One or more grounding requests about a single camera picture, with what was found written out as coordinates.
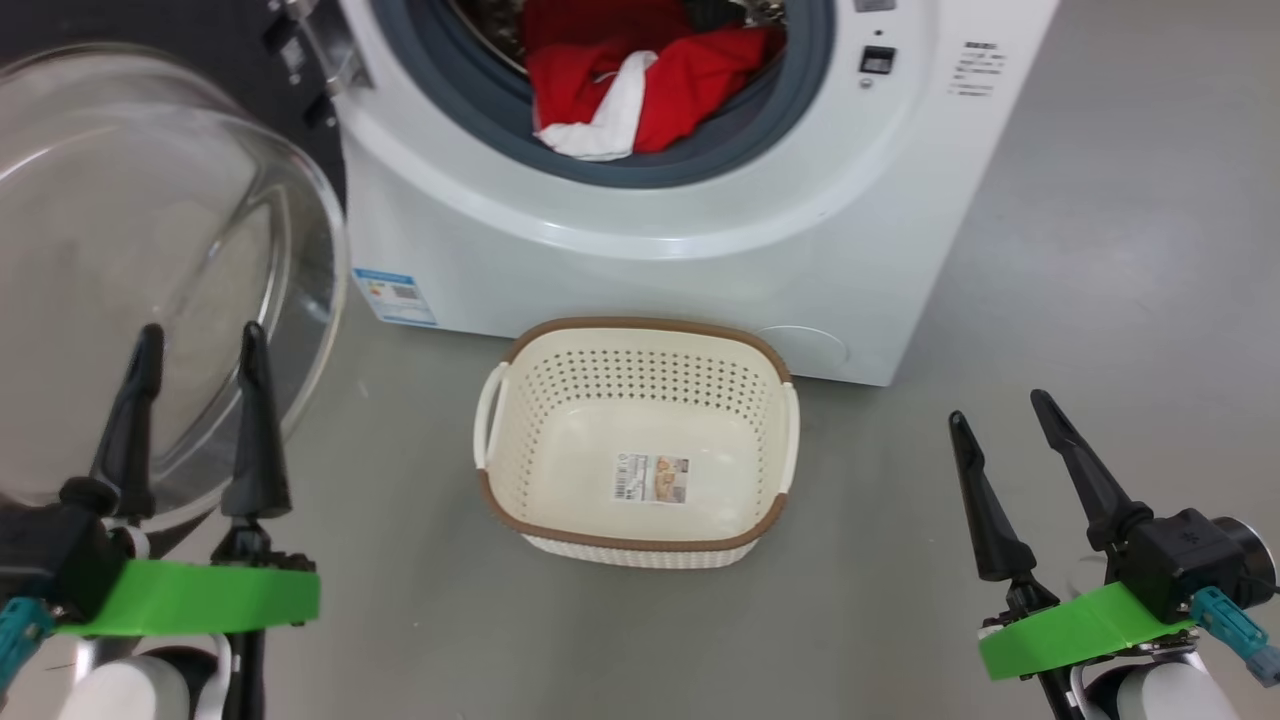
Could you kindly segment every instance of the laundry basket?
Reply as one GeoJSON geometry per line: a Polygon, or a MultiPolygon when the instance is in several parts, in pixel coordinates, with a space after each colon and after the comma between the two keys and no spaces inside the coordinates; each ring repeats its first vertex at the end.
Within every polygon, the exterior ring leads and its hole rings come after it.
{"type": "Polygon", "coordinates": [[[799,430],[791,377],[759,338],[582,318],[516,341],[480,395],[474,452],[493,511],[541,550],[719,568],[782,512],[799,430]]]}

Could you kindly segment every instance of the brown basket rim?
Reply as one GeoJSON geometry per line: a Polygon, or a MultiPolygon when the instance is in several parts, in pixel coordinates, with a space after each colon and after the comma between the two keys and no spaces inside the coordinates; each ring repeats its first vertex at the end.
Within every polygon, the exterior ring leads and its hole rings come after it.
{"type": "Polygon", "coordinates": [[[503,360],[506,363],[515,363],[516,356],[520,355],[524,348],[529,347],[530,343],[544,334],[559,331],[585,329],[662,331],[732,340],[758,350],[778,372],[780,380],[783,383],[791,382],[791,372],[787,370],[787,364],[782,361],[782,356],[778,355],[778,351],[773,350],[769,343],[749,332],[707,323],[694,323],[691,320],[663,320],[658,318],[562,318],[559,320],[549,320],[540,325],[535,325],[529,332],[516,338],[503,360]]]}
{"type": "Polygon", "coordinates": [[[525,523],[524,520],[517,520],[507,512],[500,503],[498,503],[498,498],[493,495],[493,488],[489,486],[489,471],[480,470],[479,473],[480,488],[484,492],[485,501],[489,503],[489,509],[493,510],[494,515],[497,515],[498,519],[502,520],[502,523],[508,528],[516,530],[517,533],[534,536],[536,538],[593,547],[605,547],[609,550],[632,550],[639,552],[721,552],[724,550],[737,550],[760,539],[760,537],[764,536],[764,533],[767,533],[778,520],[778,516],[782,515],[782,509],[787,505],[787,493],[780,492],[774,496],[773,505],[769,506],[769,510],[763,518],[760,518],[759,523],[753,525],[745,533],[718,541],[641,541],[611,538],[605,536],[557,530],[556,528],[547,528],[543,525],[534,525],[532,523],[525,523]]]}

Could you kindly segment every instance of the teal connector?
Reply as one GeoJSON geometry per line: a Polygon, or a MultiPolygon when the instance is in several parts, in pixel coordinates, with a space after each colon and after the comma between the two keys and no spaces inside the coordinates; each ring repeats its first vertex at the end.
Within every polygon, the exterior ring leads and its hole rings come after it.
{"type": "Polygon", "coordinates": [[[51,632],[54,618],[38,600],[15,597],[0,610],[0,698],[51,632]]]}
{"type": "Polygon", "coordinates": [[[1204,588],[1192,596],[1192,619],[1240,656],[1262,687],[1280,684],[1280,650],[1267,644],[1267,632],[1222,591],[1204,588]]]}

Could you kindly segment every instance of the red clothing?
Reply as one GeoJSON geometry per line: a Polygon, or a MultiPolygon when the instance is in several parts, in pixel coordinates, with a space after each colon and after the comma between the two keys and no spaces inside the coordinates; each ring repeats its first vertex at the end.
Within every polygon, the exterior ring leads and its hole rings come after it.
{"type": "Polygon", "coordinates": [[[631,53],[652,50],[636,152],[689,136],[772,56],[781,35],[730,28],[694,35],[681,0],[527,0],[525,67],[538,129],[589,123],[631,53]]]}

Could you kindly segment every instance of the transparent round door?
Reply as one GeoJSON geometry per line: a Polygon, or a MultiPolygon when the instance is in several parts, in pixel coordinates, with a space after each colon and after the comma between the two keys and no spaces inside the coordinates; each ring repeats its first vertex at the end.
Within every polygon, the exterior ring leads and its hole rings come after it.
{"type": "Polygon", "coordinates": [[[88,470],[137,333],[160,323],[151,528],[211,507],[241,328],[270,334],[288,433],[346,263],[323,173],[180,64],[84,49],[0,72],[0,500],[51,502],[88,470]]]}

